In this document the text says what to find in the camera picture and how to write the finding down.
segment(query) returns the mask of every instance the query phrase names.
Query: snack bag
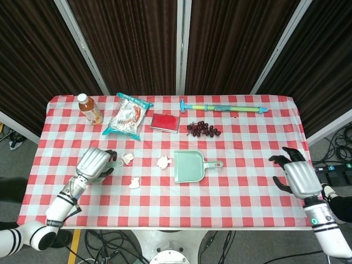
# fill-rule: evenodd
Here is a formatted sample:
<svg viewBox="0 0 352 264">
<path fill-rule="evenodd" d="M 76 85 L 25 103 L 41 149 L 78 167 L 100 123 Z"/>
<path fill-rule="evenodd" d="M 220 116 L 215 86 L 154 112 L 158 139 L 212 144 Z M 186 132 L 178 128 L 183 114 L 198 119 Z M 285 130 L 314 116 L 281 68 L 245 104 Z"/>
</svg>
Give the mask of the snack bag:
<svg viewBox="0 0 352 264">
<path fill-rule="evenodd" d="M 120 102 L 103 135 L 109 133 L 124 134 L 135 140 L 140 140 L 138 126 L 153 104 L 120 92 L 117 93 L 117 96 L 120 97 Z"/>
</svg>

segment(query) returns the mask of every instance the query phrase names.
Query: yellow floor tape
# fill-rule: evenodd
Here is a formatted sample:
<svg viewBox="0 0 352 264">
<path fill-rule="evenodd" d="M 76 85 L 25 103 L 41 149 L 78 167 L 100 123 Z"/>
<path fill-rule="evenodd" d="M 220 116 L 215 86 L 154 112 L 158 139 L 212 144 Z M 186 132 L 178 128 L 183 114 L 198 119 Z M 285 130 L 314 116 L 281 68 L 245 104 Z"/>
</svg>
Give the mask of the yellow floor tape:
<svg viewBox="0 0 352 264">
<path fill-rule="evenodd" d="M 80 236 L 81 236 L 81 229 L 75 229 L 75 231 L 73 232 L 73 238 L 71 243 L 71 250 L 73 252 L 77 253 Z M 75 264 L 75 261 L 76 261 L 76 255 L 70 252 L 67 264 Z"/>
</svg>

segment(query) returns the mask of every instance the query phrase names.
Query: power strip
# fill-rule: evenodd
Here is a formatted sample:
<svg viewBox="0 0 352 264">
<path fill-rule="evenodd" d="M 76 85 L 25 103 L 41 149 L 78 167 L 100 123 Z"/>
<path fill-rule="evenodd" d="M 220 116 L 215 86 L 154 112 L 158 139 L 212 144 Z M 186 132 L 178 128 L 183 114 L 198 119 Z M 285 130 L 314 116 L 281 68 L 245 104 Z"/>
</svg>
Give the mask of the power strip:
<svg viewBox="0 0 352 264">
<path fill-rule="evenodd" d="M 321 183 L 331 186 L 352 186 L 352 164 L 315 167 L 315 173 Z"/>
</svg>

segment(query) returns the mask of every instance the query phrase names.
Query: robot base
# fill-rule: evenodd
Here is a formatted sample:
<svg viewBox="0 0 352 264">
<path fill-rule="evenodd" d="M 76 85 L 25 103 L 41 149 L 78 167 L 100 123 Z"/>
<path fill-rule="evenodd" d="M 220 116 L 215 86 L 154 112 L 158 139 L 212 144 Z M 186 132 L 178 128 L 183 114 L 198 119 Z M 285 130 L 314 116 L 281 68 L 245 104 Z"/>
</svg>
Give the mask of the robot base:
<svg viewBox="0 0 352 264">
<path fill-rule="evenodd" d="M 132 230 L 150 264 L 197 264 L 198 250 L 207 230 Z"/>
</svg>

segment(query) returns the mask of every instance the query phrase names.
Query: red and white checkered tablecloth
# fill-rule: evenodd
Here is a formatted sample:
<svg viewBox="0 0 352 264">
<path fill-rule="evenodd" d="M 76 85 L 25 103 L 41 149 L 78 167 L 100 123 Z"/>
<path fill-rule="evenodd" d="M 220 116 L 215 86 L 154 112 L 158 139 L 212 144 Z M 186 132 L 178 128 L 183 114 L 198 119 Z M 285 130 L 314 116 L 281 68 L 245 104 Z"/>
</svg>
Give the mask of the red and white checkered tablecloth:
<svg viewBox="0 0 352 264">
<path fill-rule="evenodd" d="M 142 122 L 141 141 L 124 135 L 103 136 L 118 97 L 93 97 L 104 115 L 102 125 L 90 125 L 75 96 L 57 96 L 47 117 L 18 218 L 19 224 L 38 220 L 55 196 L 75 175 L 75 166 L 90 147 L 132 153 L 135 159 L 116 168 L 102 183 L 89 186 L 79 200 L 82 212 L 66 221 L 68 227 L 305 227 L 300 200 L 280 191 L 272 176 L 284 172 L 268 158 L 293 147 L 310 160 L 299 113 L 293 99 L 270 95 L 139 96 L 153 102 Z M 264 106 L 264 114 L 244 112 L 180 112 L 180 100 L 211 105 Z M 179 133 L 150 129 L 154 113 L 180 116 Z M 187 136 L 187 124 L 204 120 L 223 133 L 220 137 Z M 173 165 L 161 170 L 161 156 L 174 150 L 200 150 L 206 160 L 221 160 L 223 168 L 206 170 L 197 183 L 174 182 Z M 141 187 L 130 190 L 132 177 Z"/>
</svg>

